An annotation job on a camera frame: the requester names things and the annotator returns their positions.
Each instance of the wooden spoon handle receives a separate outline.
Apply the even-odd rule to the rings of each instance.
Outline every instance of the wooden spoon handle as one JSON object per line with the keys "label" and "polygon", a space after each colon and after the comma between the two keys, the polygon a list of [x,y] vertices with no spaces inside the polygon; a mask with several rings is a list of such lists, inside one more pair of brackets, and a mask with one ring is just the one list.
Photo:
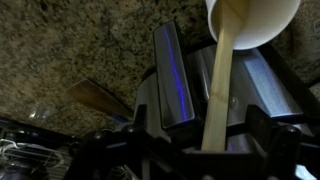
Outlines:
{"label": "wooden spoon handle", "polygon": [[234,35],[221,29],[202,140],[201,149],[204,151],[223,152],[225,150],[234,39]]}

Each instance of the wooden spoon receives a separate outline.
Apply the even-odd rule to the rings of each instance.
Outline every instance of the wooden spoon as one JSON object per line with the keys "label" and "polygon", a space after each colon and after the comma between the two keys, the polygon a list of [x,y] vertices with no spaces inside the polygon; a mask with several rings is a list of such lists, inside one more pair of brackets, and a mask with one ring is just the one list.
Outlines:
{"label": "wooden spoon", "polygon": [[214,9],[213,24],[220,33],[201,147],[204,151],[225,150],[233,45],[248,9],[249,0],[218,0]]}
{"label": "wooden spoon", "polygon": [[128,108],[90,80],[85,79],[73,84],[68,88],[67,93],[77,102],[110,116],[119,115],[127,119],[133,117],[133,113]]}

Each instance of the white cup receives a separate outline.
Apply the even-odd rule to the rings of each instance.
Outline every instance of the white cup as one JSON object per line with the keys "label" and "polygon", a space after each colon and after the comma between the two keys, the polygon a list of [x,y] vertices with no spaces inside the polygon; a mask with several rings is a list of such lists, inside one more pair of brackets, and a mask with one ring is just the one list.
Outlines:
{"label": "white cup", "polygon": [[[216,2],[217,0],[206,0],[210,33],[217,41],[217,32],[212,23]],[[247,21],[233,48],[251,49],[270,41],[289,24],[299,4],[300,0],[250,0]]]}

